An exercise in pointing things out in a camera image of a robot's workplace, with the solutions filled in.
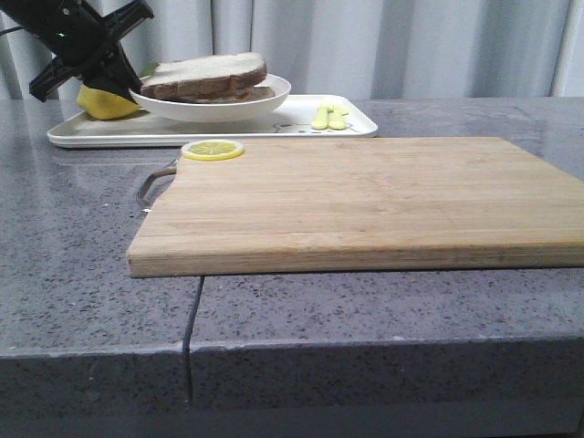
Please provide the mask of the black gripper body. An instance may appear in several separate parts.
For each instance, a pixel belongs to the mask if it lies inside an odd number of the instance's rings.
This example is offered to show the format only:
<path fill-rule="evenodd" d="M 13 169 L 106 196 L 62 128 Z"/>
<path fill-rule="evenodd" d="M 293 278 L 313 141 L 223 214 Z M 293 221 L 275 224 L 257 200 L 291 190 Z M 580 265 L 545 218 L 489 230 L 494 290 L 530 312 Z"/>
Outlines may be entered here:
<path fill-rule="evenodd" d="M 154 13 L 144 1 L 131 1 L 101 16 L 87 1 L 3 1 L 1 11 L 47 47 L 55 57 L 29 83 L 40 101 L 81 73 L 107 47 L 120 42 Z"/>

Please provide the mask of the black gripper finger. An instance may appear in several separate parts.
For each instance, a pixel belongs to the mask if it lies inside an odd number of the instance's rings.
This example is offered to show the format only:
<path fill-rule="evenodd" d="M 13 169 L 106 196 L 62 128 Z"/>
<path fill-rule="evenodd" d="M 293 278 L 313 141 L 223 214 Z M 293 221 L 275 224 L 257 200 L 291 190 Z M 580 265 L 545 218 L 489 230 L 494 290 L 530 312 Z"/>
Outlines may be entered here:
<path fill-rule="evenodd" d="M 133 70 L 120 42 L 94 59 L 94 63 L 81 73 L 82 83 L 90 89 L 108 91 L 130 98 L 130 91 L 138 93 L 141 81 Z"/>

